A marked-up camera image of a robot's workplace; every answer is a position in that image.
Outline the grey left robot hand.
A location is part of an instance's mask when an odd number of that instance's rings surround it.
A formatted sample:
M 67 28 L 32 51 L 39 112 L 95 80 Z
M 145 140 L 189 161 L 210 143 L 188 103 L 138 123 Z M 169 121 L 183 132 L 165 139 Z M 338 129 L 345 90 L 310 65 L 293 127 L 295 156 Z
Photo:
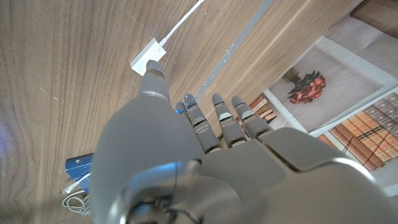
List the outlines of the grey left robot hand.
M 104 127 L 90 178 L 94 223 L 396 223 L 397 207 L 357 162 L 240 97 L 212 97 L 222 148 L 191 95 L 170 105 L 162 67 Z

